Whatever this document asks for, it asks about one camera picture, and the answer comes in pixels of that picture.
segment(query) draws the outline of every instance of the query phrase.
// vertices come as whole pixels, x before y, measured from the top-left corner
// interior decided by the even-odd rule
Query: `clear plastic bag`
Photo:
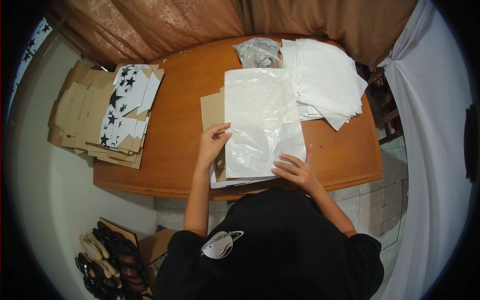
[[[273,176],[273,161],[286,153],[305,161],[297,102],[288,69],[225,72],[227,178]]]
[[[266,37],[254,37],[238,45],[233,45],[237,52],[242,69],[251,68],[283,68],[278,58],[280,44]]]

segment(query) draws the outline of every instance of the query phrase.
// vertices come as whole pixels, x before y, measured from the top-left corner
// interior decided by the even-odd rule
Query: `brown curtain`
[[[55,0],[46,18],[85,56],[110,71],[121,58],[150,60],[245,35],[236,0]]]
[[[253,34],[328,36],[354,60],[376,65],[393,45],[417,0],[242,0]]]
[[[86,57],[110,71],[122,58],[150,60],[234,36],[328,36],[354,60],[376,65],[417,0],[54,0],[46,18]]]

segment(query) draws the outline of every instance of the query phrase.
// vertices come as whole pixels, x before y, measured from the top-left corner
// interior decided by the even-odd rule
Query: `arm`
[[[272,169],[272,172],[275,175],[296,183],[302,189],[304,189],[315,201],[320,212],[347,237],[351,237],[352,235],[357,234],[355,228],[353,227],[352,221],[350,221],[347,215],[327,194],[323,185],[318,181],[317,176],[313,171],[312,147],[313,144],[310,144],[307,147],[307,159],[305,160],[305,163],[298,158],[287,154],[282,154],[282,158],[290,161],[294,164],[294,166],[283,162],[274,161],[276,167],[285,169],[290,173],[277,168]]]
[[[197,165],[193,173],[192,188],[188,197],[183,229],[203,238],[208,231],[208,191],[210,189],[210,165],[217,157],[231,133],[221,133],[230,127],[230,123],[213,125],[200,135],[200,150]]]

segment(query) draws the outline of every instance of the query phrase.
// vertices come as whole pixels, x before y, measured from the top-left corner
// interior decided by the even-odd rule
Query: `white curtain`
[[[408,214],[383,300],[420,299],[462,233],[471,184],[463,155],[467,69],[445,20],[419,0],[394,49],[379,66],[395,97],[408,156]]]

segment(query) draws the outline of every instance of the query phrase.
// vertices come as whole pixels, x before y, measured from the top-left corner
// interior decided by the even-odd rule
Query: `tile floor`
[[[384,131],[377,130],[379,139]],[[404,137],[381,145],[384,178],[328,192],[337,205],[353,222],[357,232],[366,233],[381,245],[380,259],[387,281],[398,257],[403,238],[408,205],[408,167]],[[155,198],[157,223],[182,230],[187,200]],[[208,230],[215,228],[226,216],[226,201],[210,201]]]

